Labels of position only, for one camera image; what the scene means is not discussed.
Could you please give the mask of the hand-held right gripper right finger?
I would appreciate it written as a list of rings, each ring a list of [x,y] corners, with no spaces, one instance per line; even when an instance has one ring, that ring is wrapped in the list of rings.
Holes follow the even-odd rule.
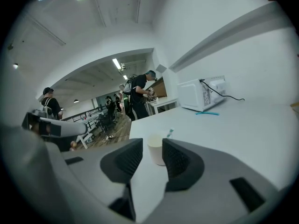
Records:
[[[257,171],[222,151],[163,139],[168,182],[151,224],[232,224],[278,194]]]

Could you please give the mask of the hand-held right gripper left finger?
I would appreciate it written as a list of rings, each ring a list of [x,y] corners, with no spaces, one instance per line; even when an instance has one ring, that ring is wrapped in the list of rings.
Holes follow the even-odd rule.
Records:
[[[142,138],[64,153],[46,147],[72,224],[135,223],[131,179],[142,160]]]

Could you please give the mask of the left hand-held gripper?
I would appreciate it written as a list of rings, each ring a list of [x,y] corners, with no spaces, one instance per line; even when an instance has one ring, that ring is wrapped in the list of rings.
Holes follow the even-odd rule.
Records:
[[[21,126],[23,129],[45,137],[78,136],[88,131],[85,123],[56,120],[47,111],[38,109],[27,112]]]

